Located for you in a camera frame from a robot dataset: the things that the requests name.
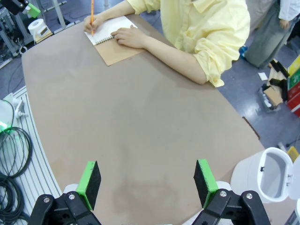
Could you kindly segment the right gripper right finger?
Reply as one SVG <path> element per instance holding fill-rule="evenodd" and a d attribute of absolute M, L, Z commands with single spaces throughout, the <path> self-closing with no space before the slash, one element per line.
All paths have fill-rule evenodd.
<path fill-rule="evenodd" d="M 206 159 L 198 159 L 194 181 L 203 210 L 194 225 L 217 225 L 229 219 L 234 225 L 269 225 L 270 220 L 257 192 L 248 190 L 241 195 L 219 188 Z"/>

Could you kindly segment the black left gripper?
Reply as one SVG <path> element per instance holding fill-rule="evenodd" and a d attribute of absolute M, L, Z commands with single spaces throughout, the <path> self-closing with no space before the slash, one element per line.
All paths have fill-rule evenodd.
<path fill-rule="evenodd" d="M 4 7 L 14 15 L 24 11 L 25 14 L 37 18 L 41 13 L 38 7 L 29 3 L 27 0 L 4 0 Z"/>

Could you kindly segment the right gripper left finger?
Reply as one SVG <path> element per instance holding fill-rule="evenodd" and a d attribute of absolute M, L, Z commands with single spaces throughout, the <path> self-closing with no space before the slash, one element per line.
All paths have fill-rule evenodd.
<path fill-rule="evenodd" d="M 101 174 L 97 161 L 89 161 L 75 190 L 54 198 L 38 197 L 29 218 L 30 225 L 99 225 L 94 215 Z"/>

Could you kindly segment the person's right hand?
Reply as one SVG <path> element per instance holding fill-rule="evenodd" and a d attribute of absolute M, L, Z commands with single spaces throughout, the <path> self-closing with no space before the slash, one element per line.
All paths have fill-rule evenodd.
<path fill-rule="evenodd" d="M 97 15 L 89 15 L 84 19 L 84 31 L 87 33 L 94 33 L 98 27 L 105 21 L 105 17 L 102 13 Z"/>

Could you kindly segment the person's left hand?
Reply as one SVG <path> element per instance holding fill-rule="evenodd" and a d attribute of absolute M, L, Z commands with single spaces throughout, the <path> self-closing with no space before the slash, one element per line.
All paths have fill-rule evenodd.
<path fill-rule="evenodd" d="M 134 49 L 143 49 L 149 40 L 149 36 L 140 29 L 131 26 L 130 28 L 120 28 L 111 33 L 111 36 L 119 45 L 124 45 Z"/>

